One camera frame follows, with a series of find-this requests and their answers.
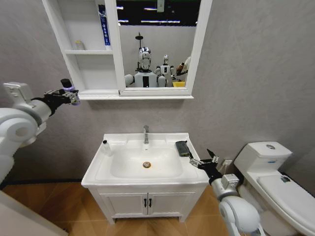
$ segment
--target faucet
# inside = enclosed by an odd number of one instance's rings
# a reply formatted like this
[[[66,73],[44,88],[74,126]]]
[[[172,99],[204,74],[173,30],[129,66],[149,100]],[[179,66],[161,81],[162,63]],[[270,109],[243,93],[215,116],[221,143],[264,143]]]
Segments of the faucet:
[[[143,127],[143,134],[144,134],[144,144],[149,144],[149,138],[148,138],[148,133],[149,133],[149,127],[145,125]]]

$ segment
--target yellow container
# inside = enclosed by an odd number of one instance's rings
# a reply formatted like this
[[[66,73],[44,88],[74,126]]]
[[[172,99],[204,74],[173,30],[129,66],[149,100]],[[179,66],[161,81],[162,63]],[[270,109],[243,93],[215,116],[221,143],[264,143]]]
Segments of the yellow container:
[[[185,87],[185,82],[173,82],[173,87]]]

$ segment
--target soap dispenser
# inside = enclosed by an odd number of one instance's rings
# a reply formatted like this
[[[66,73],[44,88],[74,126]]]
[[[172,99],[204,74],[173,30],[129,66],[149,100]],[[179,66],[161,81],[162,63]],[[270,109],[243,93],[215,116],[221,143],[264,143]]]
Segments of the soap dispenser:
[[[112,155],[112,150],[110,149],[110,146],[109,146],[109,143],[107,142],[107,140],[103,141],[103,145],[102,145],[101,150],[107,156],[111,156]]]

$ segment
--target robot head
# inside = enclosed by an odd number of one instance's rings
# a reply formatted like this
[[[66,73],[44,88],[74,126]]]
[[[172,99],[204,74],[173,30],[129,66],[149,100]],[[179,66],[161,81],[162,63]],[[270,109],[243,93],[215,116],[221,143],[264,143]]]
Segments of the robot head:
[[[168,65],[168,55],[164,55],[164,65]]]
[[[143,47],[139,51],[140,67],[144,70],[148,70],[151,64],[151,51],[147,47]]]

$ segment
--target drain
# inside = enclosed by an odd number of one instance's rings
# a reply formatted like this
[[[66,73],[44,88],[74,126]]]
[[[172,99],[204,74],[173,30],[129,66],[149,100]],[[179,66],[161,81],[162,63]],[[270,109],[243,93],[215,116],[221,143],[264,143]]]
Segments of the drain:
[[[148,162],[148,161],[146,161],[146,162],[143,162],[142,166],[143,166],[144,168],[150,168],[150,167],[151,167],[151,163]]]

